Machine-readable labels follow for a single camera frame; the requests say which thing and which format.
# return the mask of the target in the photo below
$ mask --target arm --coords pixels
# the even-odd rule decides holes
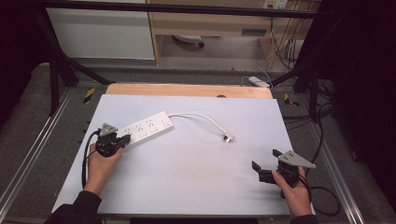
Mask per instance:
[[[95,144],[90,145],[90,153]],[[113,167],[122,156],[122,148],[109,158],[94,152],[88,158],[88,180],[84,190],[79,193],[73,204],[63,204],[45,222],[45,224],[93,224],[101,223],[97,219],[97,210],[102,201],[100,194],[111,175]]]
[[[299,167],[299,173],[305,178],[303,168]],[[318,223],[317,218],[312,214],[311,202],[309,202],[308,190],[305,186],[299,181],[297,185],[292,188],[277,171],[273,171],[273,176],[275,182],[285,194],[286,201],[288,202],[291,215],[290,224]]]

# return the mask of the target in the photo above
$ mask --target black sleeve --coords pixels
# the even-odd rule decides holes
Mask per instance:
[[[97,211],[102,199],[83,190],[73,204],[63,204],[47,219],[45,224],[96,224],[101,223]]]
[[[318,224],[317,217],[315,215],[307,215],[301,217],[295,217],[291,220],[290,224]]]

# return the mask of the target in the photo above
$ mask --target white cabinet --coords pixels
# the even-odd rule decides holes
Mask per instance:
[[[146,3],[145,0],[91,1]],[[155,59],[147,12],[48,8],[48,13],[61,47],[69,57]]]

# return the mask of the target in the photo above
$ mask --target gray carpet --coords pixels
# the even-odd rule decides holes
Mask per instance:
[[[220,84],[239,85],[241,82],[248,85],[243,77],[257,75],[254,72],[232,71],[179,71],[179,70],[152,70],[152,69],[96,69],[98,74],[118,82],[153,82],[153,83],[190,83],[190,84]],[[80,75],[83,81],[89,78]],[[4,192],[7,183],[17,171],[28,149],[35,141],[39,130],[43,127],[50,111],[50,92],[48,90],[48,69],[39,67],[34,71],[34,76],[26,93],[5,127],[0,132],[1,149],[0,165],[1,184],[0,190]],[[12,204],[7,218],[30,217],[46,218],[56,200],[55,193],[59,190],[67,176],[76,153],[79,142],[85,135],[83,130],[88,128],[88,123],[94,113],[99,97],[106,91],[106,86],[96,87],[96,91],[89,104],[82,103],[89,87],[75,88],[70,102],[52,132],[41,155],[27,177],[20,193]],[[303,115],[300,106],[285,105],[284,94],[274,91],[274,97],[279,102],[279,107],[284,116]],[[292,92],[290,99],[296,101]],[[366,223],[396,223],[396,215],[389,207],[386,198],[374,182],[370,172],[363,163],[351,159],[350,149],[343,137],[336,118],[327,117],[322,120],[324,136],[337,164],[358,204]],[[287,124],[292,128],[299,122]],[[289,131],[290,141],[296,152],[310,159],[315,153],[318,143],[308,125]],[[308,181],[311,186],[322,186],[333,189],[322,158],[316,161],[318,169],[312,170]],[[333,198],[326,192],[315,190],[313,192],[314,206],[324,211],[334,211]],[[325,223],[348,223],[346,213],[335,217],[318,214],[318,219]],[[261,223],[270,223],[264,219]]]

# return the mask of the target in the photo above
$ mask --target plug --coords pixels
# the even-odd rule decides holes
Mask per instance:
[[[229,132],[225,132],[223,140],[224,142],[229,143],[231,140],[233,140],[233,134]]]

